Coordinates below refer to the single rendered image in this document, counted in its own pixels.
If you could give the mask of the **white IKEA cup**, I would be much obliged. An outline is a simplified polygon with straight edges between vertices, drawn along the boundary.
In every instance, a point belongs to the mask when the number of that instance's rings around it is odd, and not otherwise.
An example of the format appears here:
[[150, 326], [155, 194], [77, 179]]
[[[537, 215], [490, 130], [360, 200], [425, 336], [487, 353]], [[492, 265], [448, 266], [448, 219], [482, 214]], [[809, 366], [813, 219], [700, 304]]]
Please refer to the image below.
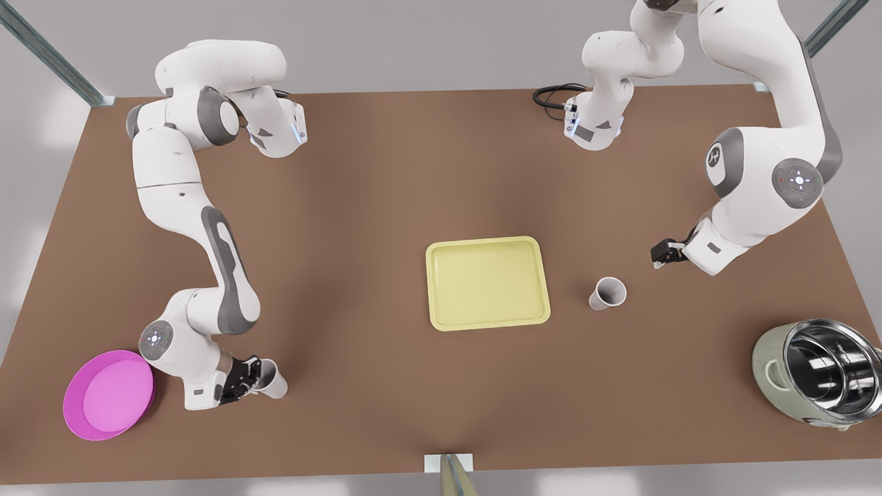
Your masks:
[[250, 393], [262, 393], [273, 399], [281, 399], [289, 392], [289, 384], [271, 359], [260, 359], [260, 373]]
[[598, 280], [589, 296], [588, 304], [595, 311], [604, 311], [619, 307], [626, 301], [627, 295], [626, 285], [620, 279], [608, 276]]

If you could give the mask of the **yellow rectangular tray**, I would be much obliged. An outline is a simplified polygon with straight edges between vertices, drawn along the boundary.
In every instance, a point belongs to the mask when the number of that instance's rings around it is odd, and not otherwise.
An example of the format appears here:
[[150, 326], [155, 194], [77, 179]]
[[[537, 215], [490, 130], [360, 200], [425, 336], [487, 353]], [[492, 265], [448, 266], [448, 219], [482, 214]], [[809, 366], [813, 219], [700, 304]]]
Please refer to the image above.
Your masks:
[[530, 236], [435, 242], [425, 252], [429, 321], [442, 332], [542, 324], [551, 316]]

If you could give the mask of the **pink round plate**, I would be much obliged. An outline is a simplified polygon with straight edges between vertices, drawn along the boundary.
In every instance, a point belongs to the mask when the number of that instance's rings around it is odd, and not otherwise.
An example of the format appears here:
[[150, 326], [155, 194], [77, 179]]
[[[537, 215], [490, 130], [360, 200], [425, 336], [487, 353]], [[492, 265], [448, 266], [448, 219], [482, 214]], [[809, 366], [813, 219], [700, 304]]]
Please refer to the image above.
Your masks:
[[70, 380], [64, 422], [80, 439], [109, 440], [135, 426], [154, 395], [154, 375], [145, 358], [132, 351], [108, 351], [85, 363]]

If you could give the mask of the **green pot with steel inside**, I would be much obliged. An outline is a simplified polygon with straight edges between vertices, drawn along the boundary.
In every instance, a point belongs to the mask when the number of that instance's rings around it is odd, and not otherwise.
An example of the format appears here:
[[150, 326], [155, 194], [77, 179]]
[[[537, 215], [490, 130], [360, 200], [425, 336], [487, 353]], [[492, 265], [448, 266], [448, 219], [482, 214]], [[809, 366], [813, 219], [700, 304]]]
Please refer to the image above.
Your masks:
[[752, 373], [778, 411], [846, 431], [882, 415], [882, 348], [847, 324], [810, 318], [759, 336]]

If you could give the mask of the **silver frame post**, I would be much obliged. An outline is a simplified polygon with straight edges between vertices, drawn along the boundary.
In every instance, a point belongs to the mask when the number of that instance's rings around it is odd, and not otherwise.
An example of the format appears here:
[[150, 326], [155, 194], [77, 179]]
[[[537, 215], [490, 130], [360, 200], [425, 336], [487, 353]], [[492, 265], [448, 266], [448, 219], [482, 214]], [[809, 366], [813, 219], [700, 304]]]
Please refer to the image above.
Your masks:
[[112, 107], [116, 104], [116, 97], [98, 91], [8, 0], [0, 0], [0, 25], [89, 107]]
[[471, 474], [473, 454], [423, 455], [423, 471], [440, 476], [441, 496], [479, 496]]
[[784, 0], [782, 12], [810, 59], [876, 0]]

